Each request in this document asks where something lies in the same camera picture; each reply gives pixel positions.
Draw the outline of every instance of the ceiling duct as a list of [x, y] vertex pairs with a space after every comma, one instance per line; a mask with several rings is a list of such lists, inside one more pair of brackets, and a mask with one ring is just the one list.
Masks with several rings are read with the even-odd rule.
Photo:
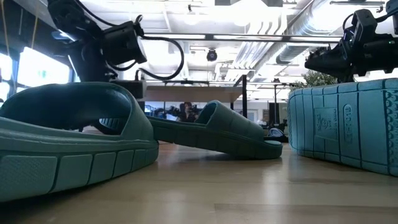
[[[215, 0], [216, 6], [232, 6], [233, 4], [237, 3], [240, 0]], [[264, 2], [268, 7], [282, 7], [283, 0], [261, 0]]]
[[[250, 13], [253, 19], [248, 34], [282, 34], [285, 30], [287, 21], [282, 10], [282, 1], [242, 0], [238, 4], [241, 9], [247, 9], [247, 11], [252, 9]], [[233, 67], [253, 68], [270, 46], [268, 43], [243, 42], [233, 62]]]
[[[284, 32], [285, 35], [330, 35], [341, 27], [344, 19], [358, 6], [331, 5], [330, 0], [314, 0], [300, 17]], [[269, 60], [275, 56], [278, 64], [288, 64], [302, 54], [308, 46], [291, 46], [285, 43], [276, 43], [267, 51], [263, 59], [256, 65], [261, 70]]]

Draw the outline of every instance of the security camera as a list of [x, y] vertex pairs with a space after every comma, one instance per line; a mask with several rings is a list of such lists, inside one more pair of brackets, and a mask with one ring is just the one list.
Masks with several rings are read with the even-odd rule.
[[207, 61], [209, 62], [214, 62], [217, 60], [217, 53], [215, 49], [210, 49], [209, 52], [207, 53]]

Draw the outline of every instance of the ceiling light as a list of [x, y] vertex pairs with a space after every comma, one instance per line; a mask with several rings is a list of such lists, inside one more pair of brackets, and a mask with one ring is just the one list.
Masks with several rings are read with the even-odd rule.
[[[341, 37], [333, 37], [333, 36], [313, 36], [311, 37], [311, 41], [318, 42], [318, 43], [338, 43]], [[302, 37], [291, 37], [291, 41], [293, 42], [308, 42], [308, 39], [305, 36]]]
[[189, 51], [201, 51], [201, 52], [206, 52], [208, 51], [208, 47], [204, 46], [189, 46]]
[[162, 33], [162, 34], [145, 34], [148, 37], [167, 37], [170, 39], [188, 39], [188, 40], [204, 40], [206, 35], [201, 35], [201, 34], [167, 34], [167, 33]]
[[268, 40], [269, 42], [281, 41], [282, 37], [274, 36], [274, 35], [228, 35], [228, 34], [219, 34], [214, 35], [213, 38], [215, 40], [242, 40], [242, 41], [261, 41], [261, 40]]
[[237, 26], [247, 26], [250, 23], [248, 19], [240, 18], [234, 21], [234, 24]]
[[197, 12], [187, 12], [184, 16], [184, 22], [191, 26], [196, 25], [199, 20], [199, 13]]
[[295, 8], [297, 6], [296, 2], [284, 2], [283, 7], [285, 9], [292, 9]]

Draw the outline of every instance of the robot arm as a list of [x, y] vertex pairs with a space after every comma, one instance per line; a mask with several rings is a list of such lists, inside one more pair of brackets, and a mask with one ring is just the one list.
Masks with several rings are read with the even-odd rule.
[[[47, 8], [54, 24], [73, 41], [65, 46], [64, 52], [82, 82], [109, 82], [117, 77], [115, 70], [126, 71], [136, 63], [146, 62], [141, 39], [171, 42], [180, 50], [182, 58], [178, 69], [169, 77], [159, 77], [139, 68], [142, 73], [159, 80], [170, 80], [183, 68], [184, 53], [178, 42], [164, 37], [145, 36], [140, 25], [141, 15], [135, 22], [127, 21], [115, 25], [94, 15], [80, 0], [48, 0], [48, 2]], [[101, 30], [90, 16], [111, 27]], [[130, 61], [134, 63], [128, 67], [117, 66]]]
[[353, 14], [351, 27], [334, 49], [318, 49], [308, 57], [305, 68], [329, 74], [340, 82], [353, 82], [353, 75], [365, 76], [368, 71], [391, 73], [398, 67], [398, 38], [375, 33], [377, 23], [394, 16], [394, 32], [398, 34], [398, 0], [387, 3], [387, 15], [375, 19], [367, 9]]

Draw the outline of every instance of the black cable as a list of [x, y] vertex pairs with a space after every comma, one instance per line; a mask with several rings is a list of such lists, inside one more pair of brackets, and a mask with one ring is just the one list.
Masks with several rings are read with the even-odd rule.
[[106, 71], [109, 73], [112, 73], [112, 75], [111, 75], [112, 78], [116, 78], [119, 76], [114, 70], [112, 70], [110, 68], [106, 68]]
[[180, 51], [181, 62], [180, 62], [180, 65], [178, 66], [177, 70], [171, 76], [167, 76], [167, 77], [160, 77], [158, 75], [151, 73], [150, 71], [148, 71], [144, 68], [139, 68], [139, 70], [142, 71], [143, 73], [145, 73], [146, 75], [148, 75], [152, 78], [155, 78], [157, 80], [171, 80], [171, 79], [177, 77], [177, 75], [179, 75], [179, 73], [182, 71], [182, 68], [184, 67], [184, 61], [185, 61], [184, 51], [182, 50], [181, 45], [177, 41], [172, 40], [170, 38], [166, 38], [166, 37], [147, 37], [145, 35], [142, 35], [141, 37], [144, 40], [164, 40], [164, 41], [174, 44]]
[[139, 70], [136, 70], [135, 81], [139, 81]]
[[132, 68], [133, 66], [135, 66], [135, 64], [136, 64], [137, 62], [134, 61], [131, 65], [129, 65], [129, 66], [125, 67], [125, 68], [119, 68], [119, 67], [113, 65], [113, 64], [110, 63], [110, 62], [107, 62], [107, 63], [108, 63], [108, 65], [109, 65], [111, 68], [115, 69], [116, 71], [125, 72], [125, 71], [129, 70], [130, 68]]
[[353, 15], [354, 15], [354, 14], [351, 13], [351, 14], [348, 15], [347, 18], [344, 20], [344, 22], [343, 22], [343, 31], [346, 30], [346, 22], [347, 22], [347, 20], [348, 20], [351, 16], [353, 16]]
[[137, 18], [136, 18], [136, 24], [140, 23], [141, 20], [142, 20], [142, 15], [138, 15]]
[[384, 16], [381, 16], [381, 17], [376, 18], [376, 22], [383, 22], [383, 21], [385, 21], [386, 19], [388, 19], [388, 17], [397, 14], [397, 12], [398, 12], [398, 8], [397, 8], [396, 10], [393, 10], [393, 11], [387, 13], [387, 14], [384, 15]]
[[116, 24], [112, 24], [110, 22], [107, 22], [101, 18], [99, 18], [98, 16], [96, 16], [94, 13], [92, 13], [83, 3], [81, 3], [80, 0], [75, 0], [75, 2], [82, 7], [89, 15], [91, 15], [92, 17], [94, 17], [96, 20], [102, 22], [103, 24], [106, 24], [108, 26], [116, 26]]

